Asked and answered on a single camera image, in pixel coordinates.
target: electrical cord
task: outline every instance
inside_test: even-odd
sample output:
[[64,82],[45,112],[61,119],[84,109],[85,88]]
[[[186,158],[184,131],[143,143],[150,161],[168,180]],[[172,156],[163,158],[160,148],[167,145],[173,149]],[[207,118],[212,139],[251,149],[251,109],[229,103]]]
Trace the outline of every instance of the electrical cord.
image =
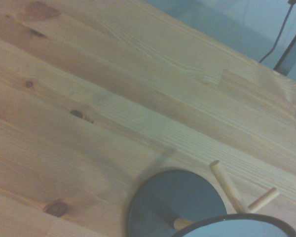
[[290,9],[288,10],[288,12],[287,12],[287,14],[286,14],[286,17],[285,17],[285,19],[284,19],[284,22],[283,22],[283,24],[282,24],[282,28],[281,28],[281,30],[280,30],[280,33],[278,34],[278,36],[277,36],[277,38],[276,38],[276,41],[275,41],[275,43],[274,43],[274,45],[273,45],[273,47],[272,47],[272,49],[259,61],[259,63],[261,63],[261,62],[263,62],[263,60],[265,59],[265,58],[267,58],[273,51],[274,51],[274,49],[275,49],[275,47],[276,47],[276,45],[277,45],[277,43],[278,43],[278,40],[280,39],[280,37],[281,37],[281,35],[282,35],[282,32],[283,32],[283,29],[284,29],[284,27],[285,27],[285,24],[286,24],[286,22],[287,22],[287,19],[288,19],[288,17],[289,17],[289,15],[290,15],[290,13],[291,13],[291,11],[292,11],[292,8],[293,8],[293,6],[294,6],[294,4],[291,4],[291,6],[290,6]]

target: gray floor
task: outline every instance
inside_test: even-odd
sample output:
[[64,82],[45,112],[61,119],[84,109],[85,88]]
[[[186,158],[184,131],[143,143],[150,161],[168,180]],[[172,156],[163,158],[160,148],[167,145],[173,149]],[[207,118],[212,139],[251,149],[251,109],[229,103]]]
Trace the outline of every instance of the gray floor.
[[[203,4],[200,0],[144,1],[256,61],[259,61],[274,45],[275,40],[271,40],[258,31],[240,24],[216,9]],[[285,15],[286,13],[281,14],[280,19],[284,19]],[[285,49],[285,46],[278,45],[262,64],[274,68]],[[296,64],[288,77],[296,81]]]

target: wood grain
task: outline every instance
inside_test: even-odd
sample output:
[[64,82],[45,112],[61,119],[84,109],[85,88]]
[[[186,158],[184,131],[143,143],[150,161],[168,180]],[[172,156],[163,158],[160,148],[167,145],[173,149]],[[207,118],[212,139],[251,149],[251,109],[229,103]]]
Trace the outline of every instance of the wood grain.
[[5,236],[105,237],[0,195],[0,237]]
[[220,159],[248,203],[277,186],[259,213],[296,228],[295,82],[141,1],[41,2],[57,14],[0,0],[2,195],[61,198],[60,232],[120,237],[133,193],[165,169],[200,174],[232,213],[208,168]]

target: wooden tabletop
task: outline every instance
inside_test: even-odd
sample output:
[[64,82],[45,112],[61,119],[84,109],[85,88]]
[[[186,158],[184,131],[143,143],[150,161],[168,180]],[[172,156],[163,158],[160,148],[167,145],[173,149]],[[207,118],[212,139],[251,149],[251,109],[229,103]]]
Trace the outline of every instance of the wooden tabletop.
[[[60,199],[61,219],[121,237],[140,184],[179,168],[234,213],[217,159],[247,204],[277,187],[258,213],[296,229],[296,82],[139,0],[0,0],[0,199],[12,210]],[[0,209],[1,236],[28,222],[12,210]]]

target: wood knot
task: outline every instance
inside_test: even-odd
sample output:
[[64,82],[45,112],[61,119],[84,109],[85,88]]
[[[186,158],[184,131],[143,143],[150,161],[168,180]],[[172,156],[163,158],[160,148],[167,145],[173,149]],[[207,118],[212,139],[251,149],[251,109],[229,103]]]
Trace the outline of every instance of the wood knot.
[[47,204],[43,211],[52,216],[61,217],[67,213],[68,205],[63,201],[56,200]]
[[24,85],[25,85],[25,87],[30,88],[30,87],[33,86],[33,82],[31,82],[30,80],[28,80],[28,81],[25,82]]
[[78,118],[83,118],[83,114],[79,110],[71,110],[70,113]]

